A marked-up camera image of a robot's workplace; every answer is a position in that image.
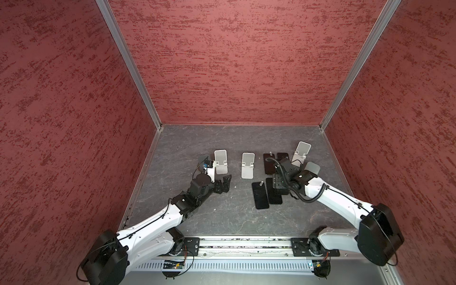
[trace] gray table surface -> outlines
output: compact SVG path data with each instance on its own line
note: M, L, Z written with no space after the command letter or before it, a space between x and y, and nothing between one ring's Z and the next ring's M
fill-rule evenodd
M209 154L213 159L215 150L227 150L228 173L233 175L230 191L212 194L198 213L179 225L184 235L306 236L322 225L352 228L325 205L306 204L290 196L282 196L281 205L255 208L252 182L271 177L264 173L263 153L288 152L292 156L299 141L312 145L306 162L320 165L319 176L347 192L317 127L165 125L128 226L157 213L168 198L188 189L200 155ZM251 180L241 178L244 152L255 153Z

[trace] metal corner post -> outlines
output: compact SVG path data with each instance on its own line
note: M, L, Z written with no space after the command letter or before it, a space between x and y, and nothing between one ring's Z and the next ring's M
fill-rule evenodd
M334 101L332 102L331 106L326 112L325 117L321 121L320 128L322 130L324 130L328 126L329 122L331 121L331 118L333 117L343 98L347 94L347 91L349 90L359 71L361 70L367 58L369 57L371 51L373 50L375 44L382 35L383 31L385 30L387 24L389 23L389 20L393 16L400 2L401 0L386 1L386 4L380 12L380 15L378 16L378 19L375 22L374 26L372 27L369 36L367 37L366 41L363 44L363 47L359 51L359 54L355 59L352 68L348 72L347 77L345 78L339 89L339 92L337 92Z
M155 127L157 130L161 129L161 121L158 117L157 111L155 110L154 104L149 96L149 92L147 91L146 86L141 78L140 72L131 56L130 50L128 49L127 43L125 42L124 37L120 31L119 25L114 17L114 13L111 10L111 6L108 3L108 0L95 0L97 2L98 8L103 15L103 18L108 25L109 30L111 31L111 35L114 38L115 43L117 44L117 48L120 51L120 54L124 58L125 64L127 65L128 70L130 71L131 77L138 88L141 97L143 98L144 104L149 111L149 114L154 121Z
M152 161L152 157L154 156L154 152L155 152L155 149L157 148L158 140L160 138L160 134L162 131L163 131L163 128L157 129L157 131L155 132L155 136L154 136L154 139L152 140L152 144L150 145L149 152L147 153L147 156L145 157L144 164L143 164L143 166L141 168L141 172L138 176L138 180L136 180L135 187L133 188L133 192L131 193L131 197L130 197L130 200L128 201L127 208L122 217L122 221L120 222L119 230L124 229L124 227L128 224L128 218L129 218L129 216L131 216L131 214L133 212L133 207L135 206L135 202L138 199L138 195L144 184L144 180L147 175L147 171L150 167L150 163Z

